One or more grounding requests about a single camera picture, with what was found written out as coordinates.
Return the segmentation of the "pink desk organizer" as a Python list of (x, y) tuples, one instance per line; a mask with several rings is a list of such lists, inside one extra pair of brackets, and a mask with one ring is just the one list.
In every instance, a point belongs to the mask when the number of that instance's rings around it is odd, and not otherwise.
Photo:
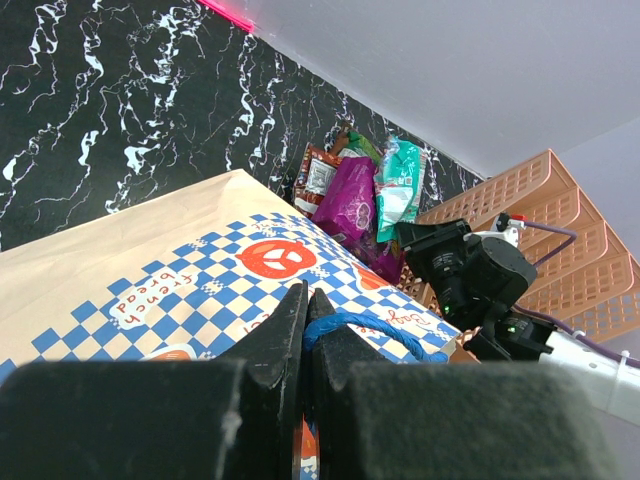
[(489, 229), (501, 213), (576, 232), (538, 268), (519, 300), (605, 342), (639, 327), (639, 263), (556, 154), (546, 150), (418, 216), (420, 224), (464, 219)]

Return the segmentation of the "purple snack bag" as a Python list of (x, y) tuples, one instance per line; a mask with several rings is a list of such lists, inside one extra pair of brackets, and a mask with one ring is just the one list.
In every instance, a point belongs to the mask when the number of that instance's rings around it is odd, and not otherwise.
[(396, 284), (404, 257), (396, 242), (377, 241), (375, 172), (368, 157), (343, 158), (311, 220), (375, 274)]

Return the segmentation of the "checkered paper bag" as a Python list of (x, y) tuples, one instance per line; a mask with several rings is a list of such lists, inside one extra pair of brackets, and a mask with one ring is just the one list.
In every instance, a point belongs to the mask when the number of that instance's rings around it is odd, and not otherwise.
[[(448, 357), (456, 330), (303, 215), (232, 171), (1, 256), (1, 387), (36, 362), (211, 360), (289, 288)], [(317, 476), (302, 423), (300, 474)]]

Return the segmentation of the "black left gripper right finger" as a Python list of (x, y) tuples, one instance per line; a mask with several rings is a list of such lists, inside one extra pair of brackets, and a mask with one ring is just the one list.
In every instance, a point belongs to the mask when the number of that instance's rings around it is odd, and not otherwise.
[(307, 348), (323, 479), (616, 479), (585, 392), (532, 362), (396, 364), (347, 326)]

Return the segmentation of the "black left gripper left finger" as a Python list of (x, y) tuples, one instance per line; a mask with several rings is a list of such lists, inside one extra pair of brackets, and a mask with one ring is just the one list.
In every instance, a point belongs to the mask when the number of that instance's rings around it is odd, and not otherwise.
[(295, 479), (308, 286), (211, 360), (36, 362), (1, 387), (5, 479)]

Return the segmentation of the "brown Kettle chips bag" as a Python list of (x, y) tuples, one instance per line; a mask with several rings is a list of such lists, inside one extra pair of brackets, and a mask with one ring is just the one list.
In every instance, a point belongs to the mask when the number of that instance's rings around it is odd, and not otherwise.
[(353, 126), (348, 122), (343, 122), (338, 133), (335, 136), (333, 144), (327, 149), (331, 155), (338, 155), (350, 142), (349, 133), (353, 130)]

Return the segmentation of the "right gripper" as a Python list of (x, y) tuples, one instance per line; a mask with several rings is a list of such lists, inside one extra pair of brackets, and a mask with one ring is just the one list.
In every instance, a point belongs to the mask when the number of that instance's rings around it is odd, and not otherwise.
[(462, 272), (481, 237), (465, 220), (395, 226), (397, 240), (416, 278), (429, 283), (438, 300), (468, 300)]

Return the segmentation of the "teal mint candy bag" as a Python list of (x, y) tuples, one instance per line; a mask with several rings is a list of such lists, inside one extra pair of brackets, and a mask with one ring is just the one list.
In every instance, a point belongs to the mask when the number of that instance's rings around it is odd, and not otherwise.
[(418, 215), (426, 171), (426, 154), (410, 141), (390, 136), (373, 177), (378, 243), (397, 239), (398, 223), (413, 223)]

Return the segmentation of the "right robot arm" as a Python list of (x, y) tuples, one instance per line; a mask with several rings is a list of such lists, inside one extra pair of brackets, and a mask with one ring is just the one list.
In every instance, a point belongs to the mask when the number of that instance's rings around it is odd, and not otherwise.
[(323, 479), (616, 479), (593, 417), (637, 421), (639, 363), (521, 307), (537, 264), (508, 215), (398, 225), (411, 271), (444, 318), (472, 332), (470, 363), (428, 352), (376, 316), (319, 308), (303, 348)]

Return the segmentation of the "orange Doritos bag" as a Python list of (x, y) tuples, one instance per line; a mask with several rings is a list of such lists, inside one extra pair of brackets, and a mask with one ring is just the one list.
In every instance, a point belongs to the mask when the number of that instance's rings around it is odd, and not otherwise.
[(306, 146), (293, 187), (293, 205), (311, 218), (325, 198), (342, 158), (311, 144)]

